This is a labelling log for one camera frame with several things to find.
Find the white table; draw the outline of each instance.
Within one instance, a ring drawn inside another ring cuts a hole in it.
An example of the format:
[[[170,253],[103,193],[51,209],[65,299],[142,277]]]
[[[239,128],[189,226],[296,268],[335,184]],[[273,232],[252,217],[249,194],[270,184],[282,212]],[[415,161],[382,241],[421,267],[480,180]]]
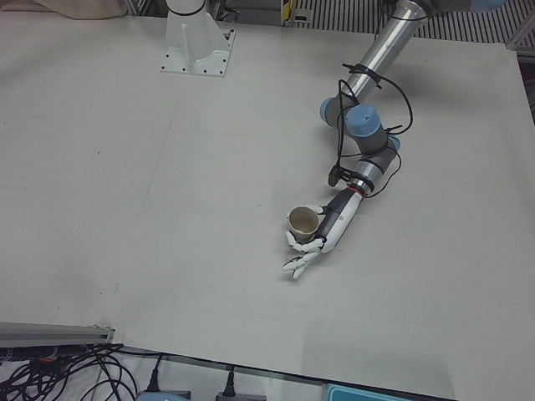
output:
[[[284,215],[334,194],[318,117],[369,35],[236,26],[161,74],[165,19],[0,13],[0,321],[463,400],[535,398],[535,132],[502,45],[413,40],[403,169],[298,282]],[[406,118],[386,90],[385,124]]]

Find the electrical cable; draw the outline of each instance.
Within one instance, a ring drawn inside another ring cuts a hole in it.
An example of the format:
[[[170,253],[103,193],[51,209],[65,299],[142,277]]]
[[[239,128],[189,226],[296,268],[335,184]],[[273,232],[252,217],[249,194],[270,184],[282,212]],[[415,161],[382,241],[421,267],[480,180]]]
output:
[[[98,379],[81,399],[86,399],[92,391],[108,384],[111,392],[105,401],[113,397],[122,401],[121,390],[128,394],[127,399],[135,400],[138,388],[134,375],[112,355],[122,347],[123,344],[96,345],[89,346],[87,353],[78,356],[32,359],[0,383],[0,401],[56,401],[73,375],[91,367],[99,367],[104,379]]]
[[[387,135],[393,135],[393,136],[401,135],[401,134],[404,134],[405,132],[407,132],[412,127],[412,125],[414,123],[414,112],[413,112],[413,109],[412,109],[412,105],[410,104],[409,98],[407,97],[405,91],[395,81],[393,81],[392,79],[389,79],[389,78],[387,78],[387,77],[385,77],[383,75],[377,74],[372,69],[369,69],[368,67],[366,67],[366,66],[364,66],[363,64],[360,64],[360,63],[357,63],[355,65],[343,63],[342,65],[345,68],[348,69],[350,74],[364,74],[364,75],[369,76],[371,79],[373,79],[375,81],[375,84],[376,84],[378,89],[382,89],[383,88],[380,85],[381,81],[387,82],[392,87],[394,87],[401,94],[401,96],[403,97],[403,100],[405,101],[405,104],[407,106],[407,110],[409,112],[409,123],[406,125],[406,127],[403,127],[402,124],[399,124],[399,125],[396,125],[396,126],[393,126],[393,127],[386,128],[385,132],[387,133]],[[344,86],[349,90],[349,94],[346,94],[343,91],[343,87]],[[351,99],[354,104],[350,105],[350,106],[347,106],[347,107],[344,107],[344,101],[343,101],[343,97],[344,96],[349,98],[349,99]],[[340,111],[339,111],[339,114],[338,114],[338,117],[337,117],[337,126],[338,126],[337,159],[336,159],[336,163],[335,163],[333,169],[331,170],[331,173],[329,173],[329,184],[331,186],[334,186],[336,184],[335,181],[338,181],[339,179],[344,180],[346,182],[349,182],[352,178],[354,178],[354,174],[355,174],[354,171],[349,170],[349,169],[345,169],[344,167],[342,167],[340,165],[340,162],[341,162],[342,158],[349,158],[349,157],[355,157],[355,156],[361,156],[362,155],[362,153],[354,153],[352,155],[342,155],[342,153],[344,151],[344,137],[345,137],[345,112],[346,112],[347,109],[351,109],[355,105],[359,104],[359,101],[356,98],[353,89],[349,86],[348,82],[343,80],[343,79],[340,79],[338,81],[338,101],[339,101],[339,110]],[[387,185],[390,183],[391,179],[394,177],[394,175],[396,175],[401,169],[401,165],[402,165],[401,155],[398,153],[397,149],[395,147],[394,148],[393,147],[387,147],[386,149],[390,149],[390,150],[395,152],[395,156],[398,158],[398,161],[399,161],[398,167],[389,176],[389,178],[387,179],[387,181],[385,182],[385,184],[383,185],[383,187],[380,190],[376,190],[376,191],[374,191],[374,193],[372,195],[366,195],[364,198],[373,198],[373,197],[377,196],[378,194],[380,194],[381,192],[383,192],[386,189]],[[335,179],[331,180],[331,174],[333,174],[333,173],[334,173]]]

